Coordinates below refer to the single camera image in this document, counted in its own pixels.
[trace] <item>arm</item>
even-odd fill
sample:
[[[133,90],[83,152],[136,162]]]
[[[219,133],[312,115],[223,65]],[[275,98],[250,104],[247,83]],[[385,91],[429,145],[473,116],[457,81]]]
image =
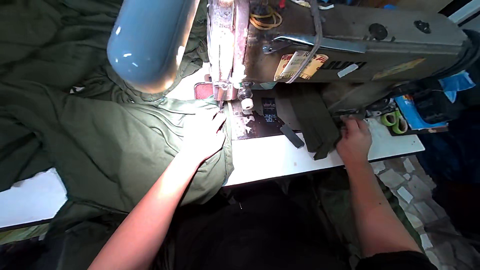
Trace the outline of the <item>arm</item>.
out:
[[[103,246],[89,270],[136,270],[150,266],[191,178],[225,141],[225,135],[219,131],[225,115],[217,112],[205,110],[196,115],[187,128],[182,150]]]
[[[368,125],[356,118],[344,119],[337,152],[350,180],[353,212],[364,256],[396,251],[420,251],[390,207],[368,162],[372,136]]]

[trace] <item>white knob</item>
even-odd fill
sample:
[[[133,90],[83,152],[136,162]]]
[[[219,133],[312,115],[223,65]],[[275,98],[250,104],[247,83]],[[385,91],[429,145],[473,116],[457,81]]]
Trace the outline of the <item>white knob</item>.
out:
[[[246,98],[241,101],[241,108],[244,110],[250,110],[253,108],[253,100],[251,98]]]

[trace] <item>forearm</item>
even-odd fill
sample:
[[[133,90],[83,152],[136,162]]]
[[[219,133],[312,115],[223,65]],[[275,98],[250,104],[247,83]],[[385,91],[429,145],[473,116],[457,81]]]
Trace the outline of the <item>forearm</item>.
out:
[[[89,269],[147,269],[200,162],[180,152],[125,218]]]
[[[420,251],[393,212],[378,185],[371,165],[365,161],[346,164],[352,205],[363,254]]]

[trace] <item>cable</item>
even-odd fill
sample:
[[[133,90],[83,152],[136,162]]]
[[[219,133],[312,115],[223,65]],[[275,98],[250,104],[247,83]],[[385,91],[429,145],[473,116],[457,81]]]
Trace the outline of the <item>cable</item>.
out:
[[[279,26],[283,21],[282,16],[280,16],[280,14],[278,14],[278,12],[276,12],[272,7],[267,6],[267,8],[268,8],[268,11],[270,12],[267,15],[256,15],[256,14],[250,13],[250,23],[259,30],[270,30],[274,27]],[[270,18],[270,17],[273,18],[273,24],[265,24],[256,19],[256,18],[264,19],[264,18]]]
[[[315,32],[316,32],[315,44],[313,46],[313,49],[310,51],[310,55],[303,60],[302,64],[300,65],[300,68],[288,80],[287,84],[293,83],[293,81],[295,81],[300,76],[300,73],[302,72],[302,70],[308,65],[310,60],[312,60],[313,56],[320,48],[320,44],[322,43],[322,39],[324,37],[323,31],[322,31],[322,20],[320,18],[320,11],[318,10],[317,0],[310,0],[310,12],[312,13],[313,22],[315,23]]]

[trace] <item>white table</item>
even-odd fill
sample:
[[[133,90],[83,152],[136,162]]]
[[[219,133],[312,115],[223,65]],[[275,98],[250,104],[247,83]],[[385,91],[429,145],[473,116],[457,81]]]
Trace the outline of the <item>white table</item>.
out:
[[[375,119],[369,119],[372,148],[369,160],[404,156],[425,148],[416,135],[393,137]],[[283,135],[232,142],[235,170],[226,185],[342,166],[336,151],[313,160],[306,147],[296,149]],[[49,220],[66,201],[66,190],[55,169],[39,173],[16,187],[0,192],[0,228]]]

